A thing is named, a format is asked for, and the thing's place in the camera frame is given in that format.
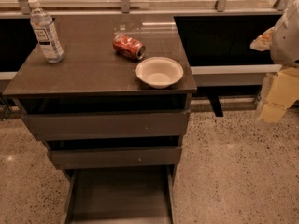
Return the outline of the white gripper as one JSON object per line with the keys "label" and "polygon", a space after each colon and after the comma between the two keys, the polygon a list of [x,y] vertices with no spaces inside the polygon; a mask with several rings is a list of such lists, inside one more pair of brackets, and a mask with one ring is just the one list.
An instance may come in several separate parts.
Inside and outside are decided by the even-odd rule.
{"label": "white gripper", "polygon": [[280,121],[299,100],[299,0],[295,0],[276,25],[254,39],[250,48],[270,50],[274,63],[292,66],[268,74],[263,80],[257,120],[263,124]]}

